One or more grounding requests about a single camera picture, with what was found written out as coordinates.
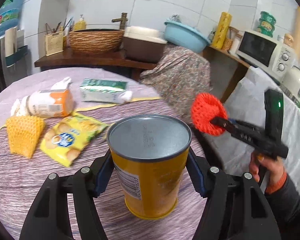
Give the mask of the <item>right hand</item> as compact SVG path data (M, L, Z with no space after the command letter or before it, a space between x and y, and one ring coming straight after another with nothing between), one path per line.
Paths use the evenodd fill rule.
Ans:
M274 160L254 151L251 154L249 172L257 182L261 181L261 168L266 168L269 172L269 179L265 193L272 194L283 187L287 179L287 173L285 171L282 158L277 157L277 159Z

